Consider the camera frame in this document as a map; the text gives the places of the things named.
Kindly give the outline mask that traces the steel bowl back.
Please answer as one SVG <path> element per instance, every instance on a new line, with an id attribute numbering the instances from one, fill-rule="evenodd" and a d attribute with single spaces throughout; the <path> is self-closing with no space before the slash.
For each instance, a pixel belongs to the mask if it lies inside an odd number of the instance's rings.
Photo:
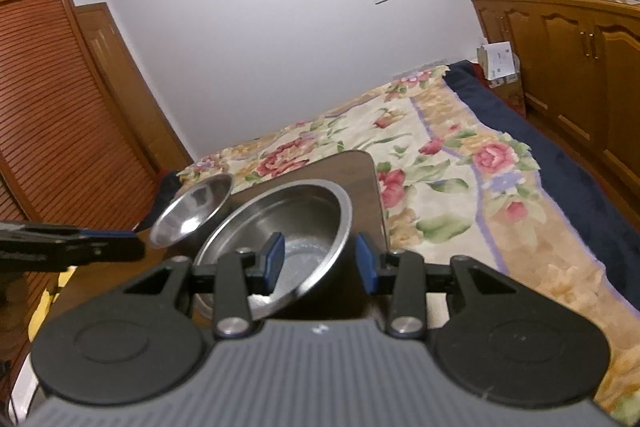
<path id="1" fill-rule="evenodd" d="M 178 196 L 154 222 L 149 245 L 193 257 L 231 212 L 233 176 L 218 173 Z"/>

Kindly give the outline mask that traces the large steel bowl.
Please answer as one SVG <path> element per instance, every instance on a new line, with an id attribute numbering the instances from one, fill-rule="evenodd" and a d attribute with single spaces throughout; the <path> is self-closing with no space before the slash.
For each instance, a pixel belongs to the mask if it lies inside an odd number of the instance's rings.
<path id="1" fill-rule="evenodd" d="M 248 297 L 255 320 L 271 317 L 317 289 L 343 256 L 352 227 L 352 201 L 341 185 L 310 179 L 285 183 L 246 202 L 209 236 L 197 265 L 225 254 L 267 251 L 260 279 L 266 295 Z"/>

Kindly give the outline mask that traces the floral tray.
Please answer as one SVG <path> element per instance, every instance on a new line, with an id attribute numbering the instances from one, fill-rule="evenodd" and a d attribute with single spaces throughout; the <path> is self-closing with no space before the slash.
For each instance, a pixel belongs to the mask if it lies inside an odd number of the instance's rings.
<path id="1" fill-rule="evenodd" d="M 21 423 L 28 416 L 38 387 L 39 383 L 32 368 L 32 360 L 30 355 L 27 355 L 17 374 L 17 379 L 11 387 L 9 396 L 9 421 L 12 421 L 14 425 Z"/>

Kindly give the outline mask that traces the yellow pikachu plush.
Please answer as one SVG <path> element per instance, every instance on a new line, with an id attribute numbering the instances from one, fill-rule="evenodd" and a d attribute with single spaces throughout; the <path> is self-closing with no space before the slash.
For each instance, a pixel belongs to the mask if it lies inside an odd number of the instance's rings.
<path id="1" fill-rule="evenodd" d="M 58 295 L 61 294 L 61 291 L 72 278 L 76 270 L 76 267 L 70 267 L 66 271 L 56 273 L 50 277 L 50 281 L 43 289 L 38 306 L 36 306 L 36 309 L 28 323 L 27 335 L 30 341 L 35 339 L 44 319 L 49 314 L 53 303 L 58 299 Z"/>

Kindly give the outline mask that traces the dark clothes on bed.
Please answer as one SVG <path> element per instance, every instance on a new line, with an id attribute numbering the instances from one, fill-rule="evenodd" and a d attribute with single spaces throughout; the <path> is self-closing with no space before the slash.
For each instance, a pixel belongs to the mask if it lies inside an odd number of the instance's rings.
<path id="1" fill-rule="evenodd" d="M 134 231 L 136 233 L 142 232 L 149 228 L 152 228 L 155 221 L 162 215 L 167 207 L 172 203 L 175 196 L 182 187 L 182 183 L 178 176 L 178 170 L 168 171 L 160 179 L 160 186 L 154 197 L 154 202 L 150 211 L 146 216 L 136 225 Z"/>

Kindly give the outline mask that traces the floral bed quilt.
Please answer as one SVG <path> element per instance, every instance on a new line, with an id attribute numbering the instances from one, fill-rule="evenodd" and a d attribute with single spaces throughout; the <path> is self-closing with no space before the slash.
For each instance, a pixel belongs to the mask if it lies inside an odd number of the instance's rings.
<path id="1" fill-rule="evenodd" d="M 179 179 L 191 186 L 228 172 L 243 191 L 344 152 L 372 161 L 390 246 L 428 262 L 475 257 L 600 326 L 612 361 L 597 403 L 638 424 L 638 232 L 470 63 L 395 79 L 204 156 Z"/>

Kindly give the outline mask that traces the white paper box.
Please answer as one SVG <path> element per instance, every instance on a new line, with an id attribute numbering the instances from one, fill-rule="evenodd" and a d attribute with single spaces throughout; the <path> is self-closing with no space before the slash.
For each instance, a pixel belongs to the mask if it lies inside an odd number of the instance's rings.
<path id="1" fill-rule="evenodd" d="M 520 60 L 514 54 L 510 41 L 482 44 L 476 55 L 490 89 L 520 80 Z"/>

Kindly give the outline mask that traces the wooden sideboard cabinet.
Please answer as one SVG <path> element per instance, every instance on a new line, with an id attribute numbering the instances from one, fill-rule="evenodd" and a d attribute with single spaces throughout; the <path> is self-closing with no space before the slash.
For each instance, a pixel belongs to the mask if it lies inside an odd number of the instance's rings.
<path id="1" fill-rule="evenodd" d="M 485 38 L 511 43 L 535 119 L 637 209 L 638 2 L 471 1 Z"/>

